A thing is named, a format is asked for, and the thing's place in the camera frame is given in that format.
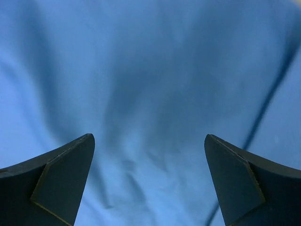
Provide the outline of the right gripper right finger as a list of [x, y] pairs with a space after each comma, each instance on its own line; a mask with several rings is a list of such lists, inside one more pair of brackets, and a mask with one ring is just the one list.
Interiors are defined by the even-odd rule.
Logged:
[[240, 149], [215, 135], [205, 154], [227, 226], [299, 226], [301, 172]]

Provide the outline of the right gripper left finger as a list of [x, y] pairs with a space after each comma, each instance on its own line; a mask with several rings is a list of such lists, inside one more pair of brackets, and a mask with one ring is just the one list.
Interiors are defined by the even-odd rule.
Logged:
[[2, 226], [72, 226], [95, 150], [85, 134], [55, 150], [0, 170]]

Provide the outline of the blue surgical drape cloth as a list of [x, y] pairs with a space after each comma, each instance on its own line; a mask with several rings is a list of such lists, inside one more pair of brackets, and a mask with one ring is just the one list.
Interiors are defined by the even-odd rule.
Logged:
[[78, 226], [221, 226], [204, 140], [301, 167], [291, 0], [3, 0], [0, 165], [86, 133]]

